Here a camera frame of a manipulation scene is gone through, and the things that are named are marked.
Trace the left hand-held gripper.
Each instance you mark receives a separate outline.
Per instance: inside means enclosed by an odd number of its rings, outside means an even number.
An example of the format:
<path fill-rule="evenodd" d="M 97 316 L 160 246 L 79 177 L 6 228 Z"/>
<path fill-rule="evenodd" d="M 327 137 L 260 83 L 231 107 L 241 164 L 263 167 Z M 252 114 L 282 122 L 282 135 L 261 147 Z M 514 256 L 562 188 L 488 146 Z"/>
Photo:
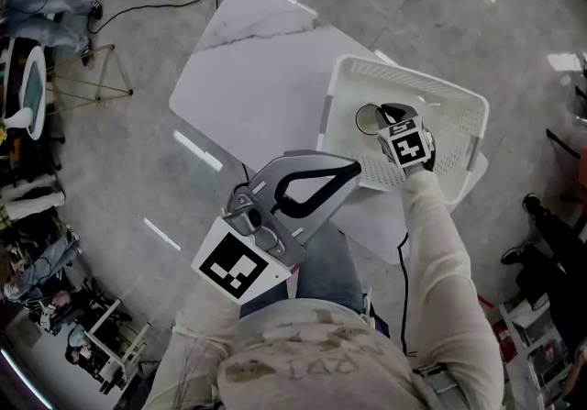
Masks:
<path fill-rule="evenodd" d="M 307 242 L 356 190 L 360 164 L 317 150 L 288 151 L 237 185 L 192 268 L 238 305 L 285 282 Z"/>

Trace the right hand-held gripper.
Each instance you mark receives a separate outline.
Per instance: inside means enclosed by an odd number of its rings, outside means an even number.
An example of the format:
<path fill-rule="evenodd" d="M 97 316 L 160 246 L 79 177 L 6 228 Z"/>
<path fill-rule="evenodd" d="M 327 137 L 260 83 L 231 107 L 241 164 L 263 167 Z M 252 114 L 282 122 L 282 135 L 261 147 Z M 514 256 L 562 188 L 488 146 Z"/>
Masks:
<path fill-rule="evenodd" d="M 415 166 L 433 171 L 436 162 L 435 140 L 413 107 L 382 104 L 375 108 L 375 120 L 379 128 L 377 140 L 382 153 L 390 162 L 405 172 Z"/>

